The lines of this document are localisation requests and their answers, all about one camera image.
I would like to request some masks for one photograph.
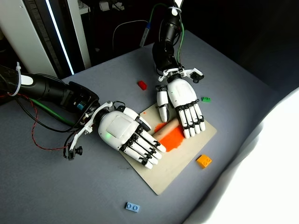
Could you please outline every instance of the beige board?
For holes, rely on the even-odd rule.
[[[155,127],[162,123],[157,105],[152,105],[141,113],[141,116],[151,125],[150,134],[154,133]],[[170,109],[170,118],[175,117],[174,109]],[[139,162],[121,152],[123,157],[136,170],[141,178],[149,185],[150,188],[160,195],[171,184],[171,182],[181,173],[189,164],[196,162],[195,156],[205,146],[206,143],[216,134],[217,130],[205,121],[206,130],[197,134],[195,137],[184,139],[182,144],[167,153],[162,153],[162,159],[159,160],[153,169],[147,169]]]

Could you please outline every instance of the white cloth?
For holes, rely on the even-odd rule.
[[[299,89],[244,142],[184,224],[299,223]]]

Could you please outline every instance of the rolling pin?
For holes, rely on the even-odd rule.
[[[153,137],[160,141],[166,135],[168,135],[173,129],[175,129],[179,125],[178,119],[174,118],[170,122],[168,122],[164,127],[162,127],[159,131],[153,134]]]

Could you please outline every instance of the white robotic hand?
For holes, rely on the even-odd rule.
[[[160,152],[166,152],[166,148],[147,133],[151,127],[139,114],[124,105],[113,110],[112,105],[108,101],[95,111],[92,121],[88,121],[76,134],[70,150],[74,149],[82,133],[92,132],[94,120],[100,120],[99,135],[109,146],[123,151],[146,168],[152,169],[153,164],[158,164],[158,160],[162,158]]]
[[[206,129],[205,120],[199,108],[196,93],[192,86],[182,77],[189,77],[196,79],[198,82],[203,78],[203,75],[197,69],[184,70],[184,69],[170,69],[164,71],[164,75],[159,77],[159,81],[167,79],[167,86],[156,86],[157,92],[157,105],[161,120],[167,122],[169,120],[168,112],[168,97],[174,106],[180,123],[184,129],[185,138],[190,138],[199,134]]]

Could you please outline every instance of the tabletop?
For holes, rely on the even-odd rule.
[[[86,86],[99,95],[101,104],[119,100],[141,112],[156,102],[158,81],[151,48],[148,45],[64,81]],[[127,161],[98,137],[97,131],[79,139],[77,145],[84,152],[73,161],[64,159],[61,151],[37,148],[31,139],[33,120],[10,102],[0,106],[1,223],[182,223],[277,96],[188,31],[181,60],[185,68],[196,67],[205,75],[199,84],[189,81],[198,98],[212,99],[211,103],[199,103],[205,119],[217,129],[200,152],[212,158],[208,168],[202,170],[191,162],[157,196]],[[137,85],[140,80],[147,84],[147,90]],[[62,128],[43,111],[39,113],[44,123]],[[40,145],[59,147],[66,137],[36,127],[35,138]],[[124,209],[126,202],[140,205],[139,213]]]

